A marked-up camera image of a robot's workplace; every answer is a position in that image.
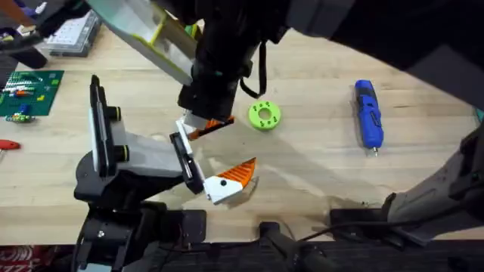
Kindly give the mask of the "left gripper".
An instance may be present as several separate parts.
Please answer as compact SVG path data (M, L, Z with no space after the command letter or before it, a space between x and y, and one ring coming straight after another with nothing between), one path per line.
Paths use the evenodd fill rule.
M175 121L189 141L199 138L207 120L186 112ZM187 154L178 132L170 142L125 133L120 145L94 148L76 167L74 198L94 207L136 207L179 184L203 191L214 205L239 194L252 180L256 157L204 180Z

